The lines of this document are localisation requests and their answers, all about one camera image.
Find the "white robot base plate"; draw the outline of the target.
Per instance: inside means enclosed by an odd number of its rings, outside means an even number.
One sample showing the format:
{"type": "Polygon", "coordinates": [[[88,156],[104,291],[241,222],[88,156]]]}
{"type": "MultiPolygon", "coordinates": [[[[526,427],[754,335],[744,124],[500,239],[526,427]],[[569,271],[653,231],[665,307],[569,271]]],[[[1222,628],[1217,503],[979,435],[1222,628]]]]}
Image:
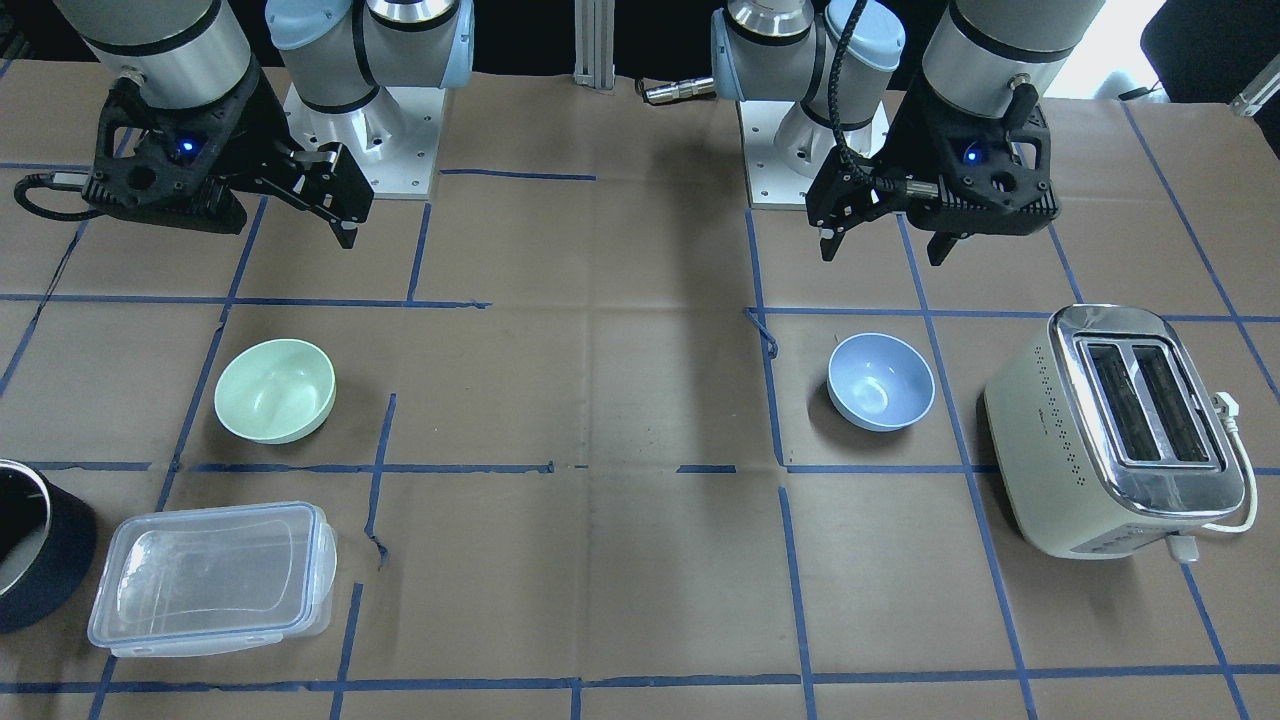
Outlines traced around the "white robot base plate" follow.
{"type": "Polygon", "coordinates": [[[831,131],[800,102],[737,104],[749,205],[801,211],[818,170],[835,146],[831,131]]]}
{"type": "Polygon", "coordinates": [[[428,201],[449,95],[444,88],[381,88],[364,108],[326,114],[306,106],[291,86],[284,110],[292,137],[305,147],[347,147],[376,199],[428,201]]]}

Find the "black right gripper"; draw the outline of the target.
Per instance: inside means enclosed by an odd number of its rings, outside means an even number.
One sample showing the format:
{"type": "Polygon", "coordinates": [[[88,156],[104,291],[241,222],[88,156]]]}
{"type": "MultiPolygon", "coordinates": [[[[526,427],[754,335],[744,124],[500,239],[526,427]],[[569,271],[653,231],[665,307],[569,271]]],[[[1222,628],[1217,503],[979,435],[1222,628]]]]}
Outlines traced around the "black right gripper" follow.
{"type": "Polygon", "coordinates": [[[238,192],[271,195],[326,223],[353,249],[375,199],[342,143],[306,149],[262,72],[248,72],[214,102],[160,109],[128,76],[110,87],[97,154],[82,188],[95,210],[123,222],[238,234],[248,215],[238,192]]]}

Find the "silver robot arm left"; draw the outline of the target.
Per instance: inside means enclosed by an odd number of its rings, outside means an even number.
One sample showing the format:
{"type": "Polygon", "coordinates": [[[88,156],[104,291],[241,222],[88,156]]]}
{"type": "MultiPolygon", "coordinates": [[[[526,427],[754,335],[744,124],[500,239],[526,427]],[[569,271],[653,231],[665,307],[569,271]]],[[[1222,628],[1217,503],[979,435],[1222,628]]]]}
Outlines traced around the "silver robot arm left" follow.
{"type": "Polygon", "coordinates": [[[948,1],[878,152],[868,127],[908,35],[878,1],[727,1],[710,20],[721,97],[790,101],[831,146],[805,195],[832,260],[847,232],[891,213],[931,232],[938,266],[974,234],[1029,236],[1061,213],[1041,95],[1100,1],[948,1]]]}

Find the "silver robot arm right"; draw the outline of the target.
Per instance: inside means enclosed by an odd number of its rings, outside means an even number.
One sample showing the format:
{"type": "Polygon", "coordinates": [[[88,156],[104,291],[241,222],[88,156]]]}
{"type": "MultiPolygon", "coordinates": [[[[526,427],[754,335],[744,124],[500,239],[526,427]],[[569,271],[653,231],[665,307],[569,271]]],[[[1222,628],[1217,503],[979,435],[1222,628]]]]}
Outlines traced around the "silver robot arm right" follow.
{"type": "Polygon", "coordinates": [[[269,37],[300,102],[289,111],[228,1],[58,10],[114,74],[92,165],[45,181],[84,201],[65,222],[238,234],[239,193],[270,195],[351,249],[380,170],[428,150],[424,119],[411,120],[394,90],[461,88],[474,68],[471,1],[269,1],[269,37]]]}

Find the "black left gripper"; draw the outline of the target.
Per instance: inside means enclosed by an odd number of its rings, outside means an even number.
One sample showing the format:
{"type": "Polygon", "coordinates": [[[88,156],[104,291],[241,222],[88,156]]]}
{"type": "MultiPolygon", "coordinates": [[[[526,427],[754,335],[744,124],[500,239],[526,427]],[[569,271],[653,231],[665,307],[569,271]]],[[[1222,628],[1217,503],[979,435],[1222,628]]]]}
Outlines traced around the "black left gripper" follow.
{"type": "Polygon", "coordinates": [[[819,227],[820,260],[835,260],[846,233],[902,211],[933,231],[927,256],[941,266],[963,234],[1034,234],[1061,206],[1050,176],[1050,128],[1030,81],[1004,82],[1011,94],[997,117],[978,117],[916,77],[872,158],[832,150],[806,193],[819,227]]]}

